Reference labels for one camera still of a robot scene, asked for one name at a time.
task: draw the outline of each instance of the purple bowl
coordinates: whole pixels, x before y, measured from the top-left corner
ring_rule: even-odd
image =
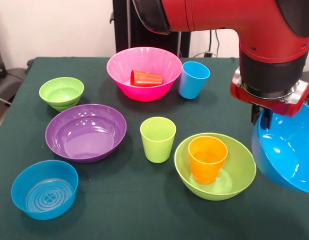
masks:
[[[124,116],[112,107],[84,104],[55,116],[45,130],[45,141],[55,154],[77,163],[107,157],[127,131]]]

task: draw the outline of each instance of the table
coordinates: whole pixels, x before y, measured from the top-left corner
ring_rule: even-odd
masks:
[[[108,58],[36,58],[0,128],[0,240],[309,240],[309,194],[282,188],[257,172],[243,193],[213,202],[192,194],[180,180],[173,153],[190,135],[222,133],[251,148],[251,106],[229,90],[238,59],[195,60],[211,70],[197,99],[181,98],[177,80],[162,99],[146,103],[118,89],[107,74]],[[46,126],[58,112],[39,97],[40,86],[60,76],[84,82],[79,104],[119,110],[127,133],[108,158],[72,163],[79,174],[72,208],[54,220],[37,221],[14,206],[10,191],[26,167],[61,159],[45,142]],[[153,116],[177,126],[171,157],[162,164],[145,158],[139,133],[142,121]]]

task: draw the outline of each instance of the red robot arm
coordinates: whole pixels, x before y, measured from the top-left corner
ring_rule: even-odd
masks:
[[[309,0],[133,0],[143,24],[169,34],[233,29],[239,68],[231,95],[294,116],[309,94],[300,80],[309,52]]]

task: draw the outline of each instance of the plastic bowl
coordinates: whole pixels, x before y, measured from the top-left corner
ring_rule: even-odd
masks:
[[[130,99],[150,102],[162,98],[182,71],[182,62],[173,53],[156,47],[134,47],[116,53],[106,69],[122,92]],[[141,87],[130,84],[132,70],[159,74],[163,84]]]
[[[123,140],[127,123],[120,112],[99,104],[83,104],[55,116],[45,131],[48,147],[77,163],[108,156]]]
[[[309,106],[294,117],[273,114],[270,129],[262,129],[260,120],[252,135],[258,169],[285,188],[309,193]]]
[[[62,112],[78,104],[84,89],[84,84],[79,79],[58,77],[43,84],[39,95],[52,108]]]
[[[216,180],[208,185],[197,183],[192,177],[188,145],[196,137],[211,136],[223,141],[228,148],[228,157]],[[255,179],[257,167],[250,151],[232,137],[218,133],[200,133],[186,138],[174,154],[175,168],[186,187],[200,198],[221,201],[244,191]]]
[[[29,217],[50,220],[70,209],[78,182],[78,174],[69,163],[41,161],[26,168],[14,180],[11,198]]]

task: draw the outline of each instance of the light green bowl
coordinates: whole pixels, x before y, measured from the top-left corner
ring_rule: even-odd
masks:
[[[73,77],[58,77],[47,81],[39,89],[40,97],[57,111],[78,104],[84,93],[84,84]]]
[[[208,185],[197,183],[190,170],[188,145],[199,136],[212,136],[223,141],[228,157],[217,179]],[[245,190],[255,179],[257,168],[251,152],[239,141],[218,133],[192,135],[179,144],[174,153],[175,168],[186,187],[195,195],[211,201],[230,199]]]

